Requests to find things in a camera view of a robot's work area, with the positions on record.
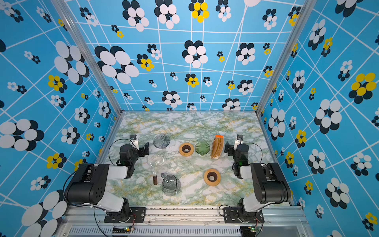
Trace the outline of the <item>green glass dripper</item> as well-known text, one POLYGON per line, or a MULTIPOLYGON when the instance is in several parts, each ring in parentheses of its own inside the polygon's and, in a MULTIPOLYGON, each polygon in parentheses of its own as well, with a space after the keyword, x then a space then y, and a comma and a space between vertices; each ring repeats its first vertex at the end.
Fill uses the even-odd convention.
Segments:
POLYGON ((195 148, 195 151, 200 156, 205 156, 210 151, 210 145, 207 142, 204 142, 204 141, 196 143, 196 145, 195 145, 194 148, 195 148))

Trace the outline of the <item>ribbed glass carafe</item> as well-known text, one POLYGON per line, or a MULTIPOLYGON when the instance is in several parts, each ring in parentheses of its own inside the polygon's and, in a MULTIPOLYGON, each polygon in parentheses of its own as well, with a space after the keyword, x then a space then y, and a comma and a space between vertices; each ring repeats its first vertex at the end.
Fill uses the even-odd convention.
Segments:
POLYGON ((175 196, 179 194, 181 190, 181 183, 179 179, 172 174, 161 173, 162 191, 166 196, 175 196))

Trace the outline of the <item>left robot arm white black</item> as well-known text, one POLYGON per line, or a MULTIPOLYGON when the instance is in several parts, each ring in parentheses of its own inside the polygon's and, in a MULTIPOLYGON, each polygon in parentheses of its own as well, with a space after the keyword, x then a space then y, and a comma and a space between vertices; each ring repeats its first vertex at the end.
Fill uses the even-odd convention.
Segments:
POLYGON ((110 180, 132 177, 140 157, 149 155, 149 143, 136 149, 133 143, 120 147, 116 165, 81 164, 64 191, 71 205, 92 205, 105 211, 105 223, 143 223, 145 207, 130 207, 127 198, 118 197, 106 190, 110 180))

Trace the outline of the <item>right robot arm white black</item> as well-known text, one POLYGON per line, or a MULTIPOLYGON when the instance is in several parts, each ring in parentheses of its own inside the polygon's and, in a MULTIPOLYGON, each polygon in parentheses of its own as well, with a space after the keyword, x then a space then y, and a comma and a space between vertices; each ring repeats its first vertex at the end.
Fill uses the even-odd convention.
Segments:
POLYGON ((252 181, 254 192, 241 198, 237 207, 223 209, 227 224, 263 224, 263 209, 271 204, 287 202, 291 197, 289 185, 277 163, 249 163, 249 146, 245 143, 225 145, 224 152, 232 156, 232 169, 239 179, 252 181))

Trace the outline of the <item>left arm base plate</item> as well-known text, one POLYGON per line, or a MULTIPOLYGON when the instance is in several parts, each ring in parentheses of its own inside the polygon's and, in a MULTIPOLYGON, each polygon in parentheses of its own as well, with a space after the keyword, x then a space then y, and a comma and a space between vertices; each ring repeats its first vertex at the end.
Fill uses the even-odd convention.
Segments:
POLYGON ((120 212, 106 212, 104 219, 105 223, 143 223, 145 219, 147 208, 146 207, 132 207, 127 211, 120 212))

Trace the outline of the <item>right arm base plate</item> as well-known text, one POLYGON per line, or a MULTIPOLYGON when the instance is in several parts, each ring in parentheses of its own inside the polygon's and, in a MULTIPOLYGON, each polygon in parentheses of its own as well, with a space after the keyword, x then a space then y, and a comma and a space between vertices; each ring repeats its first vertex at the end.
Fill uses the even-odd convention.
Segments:
POLYGON ((226 224, 263 224, 265 222, 263 213, 245 212, 237 207, 224 207, 221 213, 226 224))

